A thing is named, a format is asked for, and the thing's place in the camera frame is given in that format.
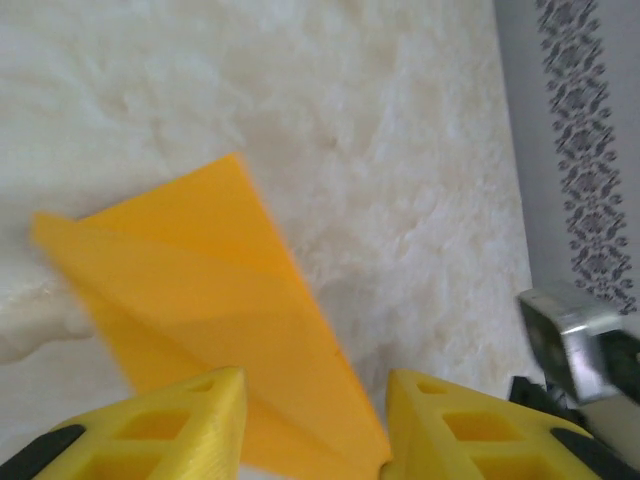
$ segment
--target dark floral pattern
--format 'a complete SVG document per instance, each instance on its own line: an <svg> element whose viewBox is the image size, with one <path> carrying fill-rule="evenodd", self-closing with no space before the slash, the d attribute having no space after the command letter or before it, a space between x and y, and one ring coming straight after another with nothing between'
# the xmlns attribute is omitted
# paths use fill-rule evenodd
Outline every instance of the dark floral pattern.
<svg viewBox="0 0 640 480"><path fill-rule="evenodd" d="M614 128L607 120L611 108L604 104L609 86L602 79L602 39L596 35L598 2L536 0L536 6L575 283L614 302L626 315L638 308L628 278L631 258L625 252L620 171L615 168Z"/></svg>

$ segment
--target white fluffy rug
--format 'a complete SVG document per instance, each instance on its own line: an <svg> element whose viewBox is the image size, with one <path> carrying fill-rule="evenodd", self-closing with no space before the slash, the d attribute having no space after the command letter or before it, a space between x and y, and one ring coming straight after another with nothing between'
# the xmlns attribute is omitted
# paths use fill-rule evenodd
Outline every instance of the white fluffy rug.
<svg viewBox="0 0 640 480"><path fill-rule="evenodd" d="M390 367L497 395L530 373L491 3L0 0L0 453L126 392L30 213L233 150L378 408Z"/></svg>

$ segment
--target rectangular hole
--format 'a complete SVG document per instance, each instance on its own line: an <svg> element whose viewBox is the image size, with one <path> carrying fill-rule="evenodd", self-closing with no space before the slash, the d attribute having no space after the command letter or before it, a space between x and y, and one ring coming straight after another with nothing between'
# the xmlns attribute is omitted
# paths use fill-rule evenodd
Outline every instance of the rectangular hole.
<svg viewBox="0 0 640 480"><path fill-rule="evenodd" d="M190 392L201 393L201 392L208 392L209 390L211 390L211 388L213 388L213 380L207 380L206 382L203 382L199 385L194 385L188 390Z"/></svg>
<svg viewBox="0 0 640 480"><path fill-rule="evenodd" d="M146 480L160 458L135 453L98 455L73 480Z"/></svg>
<svg viewBox="0 0 640 480"><path fill-rule="evenodd" d="M427 395L443 395L447 393L444 388L424 381L418 382L418 390Z"/></svg>
<svg viewBox="0 0 640 480"><path fill-rule="evenodd" d="M485 480L565 480L544 458L534 455L476 457Z"/></svg>
<svg viewBox="0 0 640 480"><path fill-rule="evenodd" d="M491 412L456 412L442 416L461 442L509 442L521 436L500 415Z"/></svg>
<svg viewBox="0 0 640 480"><path fill-rule="evenodd" d="M183 411L159 411L138 415L118 432L123 440L173 440L189 420Z"/></svg>

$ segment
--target orange paper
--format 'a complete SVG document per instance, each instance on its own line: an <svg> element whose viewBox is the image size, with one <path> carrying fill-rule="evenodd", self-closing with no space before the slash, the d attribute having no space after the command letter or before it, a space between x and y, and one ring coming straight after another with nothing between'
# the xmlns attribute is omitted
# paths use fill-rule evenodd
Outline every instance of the orange paper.
<svg viewBox="0 0 640 480"><path fill-rule="evenodd" d="M389 447L237 155L33 238L68 276L138 392L238 365L243 461L304 479L374 479Z"/></svg>

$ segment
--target yellow 3d-printed part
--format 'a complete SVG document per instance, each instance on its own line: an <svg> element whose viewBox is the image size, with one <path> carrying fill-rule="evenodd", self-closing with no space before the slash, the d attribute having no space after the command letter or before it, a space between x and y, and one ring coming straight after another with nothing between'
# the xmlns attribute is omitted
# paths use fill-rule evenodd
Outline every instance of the yellow 3d-printed part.
<svg viewBox="0 0 640 480"><path fill-rule="evenodd" d="M417 372L391 372L387 420L381 480L598 478L550 433L573 423Z"/></svg>
<svg viewBox="0 0 640 480"><path fill-rule="evenodd" d="M59 425L86 431L35 478L232 480L246 411L244 372L222 368Z"/></svg>

